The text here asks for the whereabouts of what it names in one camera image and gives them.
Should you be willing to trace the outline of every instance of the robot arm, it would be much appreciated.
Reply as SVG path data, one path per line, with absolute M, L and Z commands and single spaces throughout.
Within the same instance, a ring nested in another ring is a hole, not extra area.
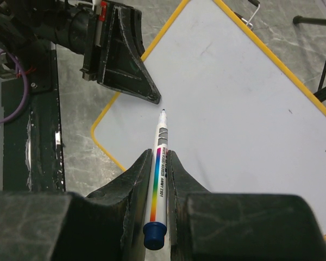
M 49 40 L 84 56 L 85 80 L 158 104 L 160 93 L 140 58 L 141 12 L 110 1 L 94 4 L 0 0 L 0 48 L 38 73 L 46 53 L 40 40 Z

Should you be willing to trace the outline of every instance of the white marker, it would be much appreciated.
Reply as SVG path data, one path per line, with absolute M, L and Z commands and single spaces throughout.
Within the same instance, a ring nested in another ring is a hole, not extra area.
M 144 245 L 150 250 L 161 249 L 167 233 L 167 154 L 168 126 L 163 110 L 156 129 L 143 227 Z

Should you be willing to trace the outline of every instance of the rainbow label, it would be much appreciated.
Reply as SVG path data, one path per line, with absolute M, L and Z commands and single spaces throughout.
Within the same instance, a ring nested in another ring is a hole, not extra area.
M 150 222 L 156 221 L 156 209 L 157 209 L 157 196 L 158 196 L 158 181 L 159 181 L 159 170 L 162 163 L 162 175 L 165 175 L 165 153 L 166 148 L 157 148 L 156 164 L 154 168 L 154 182 L 153 182 L 153 193 L 152 193 L 152 205 Z M 164 179 L 161 181 L 161 187 L 163 188 Z

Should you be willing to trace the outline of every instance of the gray floor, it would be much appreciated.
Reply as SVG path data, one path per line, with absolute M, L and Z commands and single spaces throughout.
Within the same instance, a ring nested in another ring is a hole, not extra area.
M 152 42 L 179 2 L 125 2 L 142 11 L 145 47 Z M 254 11 L 246 0 L 225 0 L 225 3 L 245 18 L 249 18 Z M 261 10 L 253 20 L 253 31 L 314 92 L 326 56 L 326 27 L 307 24 L 295 27 L 292 25 L 295 15 L 323 18 L 326 11 L 322 2 L 316 0 L 261 0 Z M 66 145 L 66 186 L 69 191 L 87 195 L 121 173 L 90 137 L 91 125 L 114 93 L 82 80 L 79 72 L 83 61 L 81 56 L 59 46 L 58 58 L 63 139 Z M 165 249 L 148 253 L 147 260 L 168 260 L 168 257 L 168 249 Z

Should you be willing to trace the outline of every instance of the white board surface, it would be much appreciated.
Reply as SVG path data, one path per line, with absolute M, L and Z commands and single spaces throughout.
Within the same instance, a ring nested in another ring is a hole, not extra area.
M 95 129 L 125 168 L 169 149 L 213 192 L 302 196 L 326 234 L 326 116 L 211 0 L 191 0 L 145 60 L 159 105 L 120 95 Z

